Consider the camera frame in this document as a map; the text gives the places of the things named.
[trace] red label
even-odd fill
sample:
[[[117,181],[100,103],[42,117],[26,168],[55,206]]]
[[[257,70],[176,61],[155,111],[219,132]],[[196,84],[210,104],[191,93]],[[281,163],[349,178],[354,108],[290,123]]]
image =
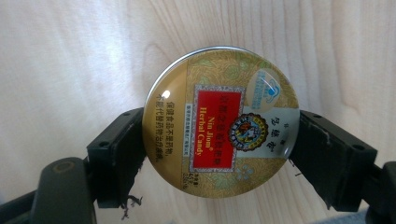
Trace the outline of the red label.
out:
[[[198,91],[193,168],[232,168],[228,134],[238,118],[241,92]]]

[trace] wooden surface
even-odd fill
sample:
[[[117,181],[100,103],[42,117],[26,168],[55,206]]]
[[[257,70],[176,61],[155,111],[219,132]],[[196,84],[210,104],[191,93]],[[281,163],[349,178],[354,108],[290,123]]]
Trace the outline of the wooden surface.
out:
[[[395,1],[1,1],[0,201],[36,188],[41,170],[143,106],[161,71],[209,46],[276,64],[302,109],[396,160]],[[223,200],[173,189],[146,161],[143,204],[96,210],[99,223],[312,223],[341,214],[287,163],[260,188]]]

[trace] round tin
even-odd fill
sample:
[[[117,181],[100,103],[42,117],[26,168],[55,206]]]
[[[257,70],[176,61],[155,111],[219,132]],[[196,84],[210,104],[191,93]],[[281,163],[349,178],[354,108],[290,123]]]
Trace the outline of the round tin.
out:
[[[200,49],[153,85],[143,116],[148,158],[171,185],[223,198],[255,189],[285,163],[300,111],[282,72],[244,49]]]

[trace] wooden table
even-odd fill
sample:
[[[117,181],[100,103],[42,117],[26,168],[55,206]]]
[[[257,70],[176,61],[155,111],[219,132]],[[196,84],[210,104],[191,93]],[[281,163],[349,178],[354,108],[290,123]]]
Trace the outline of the wooden table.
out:
[[[254,51],[290,79],[301,109],[396,160],[395,1],[0,2],[0,202],[36,188],[41,170],[143,106],[161,71],[209,46]],[[263,186],[211,200],[167,184],[146,161],[143,204],[96,210],[98,223],[311,223],[327,210],[287,163]]]

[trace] candy tin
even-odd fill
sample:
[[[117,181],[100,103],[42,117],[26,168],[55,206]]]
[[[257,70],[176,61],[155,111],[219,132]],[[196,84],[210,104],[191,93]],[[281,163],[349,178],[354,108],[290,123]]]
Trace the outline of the candy tin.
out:
[[[285,163],[300,111],[292,86],[244,49],[200,49],[153,85],[143,116],[148,158],[171,185],[223,198],[255,189]]]

